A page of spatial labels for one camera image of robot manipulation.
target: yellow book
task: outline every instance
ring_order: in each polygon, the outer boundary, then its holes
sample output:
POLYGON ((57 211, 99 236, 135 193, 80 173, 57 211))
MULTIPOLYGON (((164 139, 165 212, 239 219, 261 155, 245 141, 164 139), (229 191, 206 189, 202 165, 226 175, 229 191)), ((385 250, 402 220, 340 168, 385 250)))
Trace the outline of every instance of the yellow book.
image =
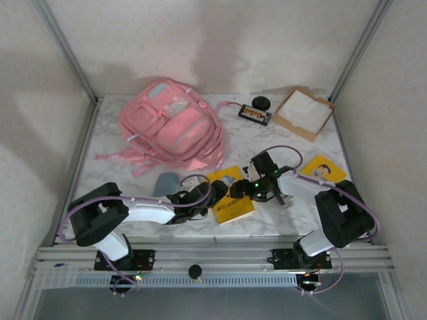
MULTIPOLYGON (((229 188, 234 182, 243 179, 238 166, 210 173, 207 177, 210 181, 222 180, 229 188)), ((254 210, 255 207, 251 199, 248 197, 232 199, 230 198, 230 190, 213 208, 216 221, 220 225, 245 217, 254 212, 254 210)))
POLYGON ((323 155, 316 156, 301 170, 303 175, 323 181, 341 182, 347 173, 323 155))

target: cartoon character illustration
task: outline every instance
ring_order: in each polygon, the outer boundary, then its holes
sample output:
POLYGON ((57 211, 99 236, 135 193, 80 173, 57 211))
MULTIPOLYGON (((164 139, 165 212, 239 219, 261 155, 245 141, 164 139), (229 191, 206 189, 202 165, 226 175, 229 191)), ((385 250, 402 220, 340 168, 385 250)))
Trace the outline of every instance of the cartoon character illustration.
POLYGON ((327 165, 323 164, 323 165, 320 165, 317 169, 314 169, 310 173, 310 177, 327 181, 324 175, 329 175, 330 173, 331 173, 331 169, 327 165))

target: white marble surface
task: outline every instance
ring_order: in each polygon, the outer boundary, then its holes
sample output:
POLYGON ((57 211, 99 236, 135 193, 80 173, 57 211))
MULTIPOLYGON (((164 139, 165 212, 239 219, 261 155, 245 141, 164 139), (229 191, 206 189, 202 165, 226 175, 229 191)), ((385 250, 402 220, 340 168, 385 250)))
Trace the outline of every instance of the white marble surface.
MULTIPOLYGON (((256 95, 203 95, 215 108, 220 101, 237 101, 250 104, 256 95)), ((266 95, 272 102, 269 112, 274 112, 285 95, 266 95)), ((176 172, 183 178, 195 171, 172 169, 159 165, 154 170, 133 178, 128 163, 111 160, 95 160, 97 154, 110 154, 123 151, 126 142, 120 135, 118 118, 123 106, 132 99, 131 95, 105 96, 95 126, 87 159, 79 183, 76 197, 97 188, 106 182, 116 182, 125 195, 151 196, 155 182, 160 173, 176 172)), ((237 116, 239 107, 234 105, 222 107, 218 117, 226 132, 226 156, 222 168, 238 165, 243 167, 246 161, 272 145, 291 145, 299 149, 305 157, 304 163, 315 155, 328 156, 343 170, 348 171, 334 122, 330 119, 315 143, 293 134, 287 129, 270 121, 267 127, 258 125, 237 116)), ((270 155, 281 167, 295 165, 298 156, 287 149, 271 150, 270 155)), ((272 199, 268 203, 255 203, 256 211, 249 217, 225 225, 218 225, 214 215, 209 213, 202 221, 188 221, 181 225, 158 225, 156 223, 124 223, 116 229, 127 236, 239 236, 239 235, 305 235, 320 226, 318 214, 314 208, 305 212, 296 212, 293 208, 282 209, 272 199)))

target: round knob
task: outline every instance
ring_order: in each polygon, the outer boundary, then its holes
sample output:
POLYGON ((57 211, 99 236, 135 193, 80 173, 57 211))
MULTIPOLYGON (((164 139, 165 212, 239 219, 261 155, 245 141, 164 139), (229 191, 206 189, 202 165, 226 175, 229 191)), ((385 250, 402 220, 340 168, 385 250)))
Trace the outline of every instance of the round knob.
POLYGON ((261 111, 267 111, 268 108, 270 108, 270 105, 270 100, 266 97, 259 96, 252 100, 252 107, 261 111))
POLYGON ((198 280, 201 277, 201 267, 199 265, 192 265, 188 269, 188 275, 193 280, 198 280))

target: cardboard box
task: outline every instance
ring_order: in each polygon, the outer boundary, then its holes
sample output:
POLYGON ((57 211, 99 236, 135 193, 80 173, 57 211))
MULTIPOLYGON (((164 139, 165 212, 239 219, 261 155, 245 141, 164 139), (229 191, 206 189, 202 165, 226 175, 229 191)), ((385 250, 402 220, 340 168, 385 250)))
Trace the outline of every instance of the cardboard box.
POLYGON ((313 93, 310 90, 306 89, 306 88, 295 87, 292 90, 292 92, 282 101, 282 103, 280 103, 280 106, 278 107, 278 109, 276 110, 276 112, 273 115, 273 121, 276 122, 277 124, 281 125, 282 127, 285 127, 286 129, 292 131, 293 133, 296 133, 297 135, 300 135, 304 139, 307 139, 308 141, 314 142, 314 140, 316 140, 316 137, 318 136, 318 134, 320 133, 320 131, 324 128, 325 124, 328 122, 328 120, 331 117, 332 112, 334 112, 334 110, 335 110, 335 105, 332 102, 329 102, 328 100, 325 100, 323 98, 314 97, 313 93), (290 98, 290 96, 295 91, 297 91, 297 90, 300 93, 303 93, 304 95, 306 95, 309 98, 313 99, 314 101, 318 101, 318 102, 321 102, 321 103, 324 103, 324 104, 328 105, 329 109, 331 109, 331 113, 329 114, 329 117, 326 118, 325 122, 320 127, 320 130, 317 133, 313 133, 313 132, 308 131, 307 129, 304 129, 304 128, 301 128, 301 127, 295 127, 294 125, 292 125, 292 122, 286 120, 285 118, 283 118, 283 117, 281 117, 280 115, 277 114, 277 112, 280 110, 280 108, 282 108, 284 106, 284 104, 290 98))

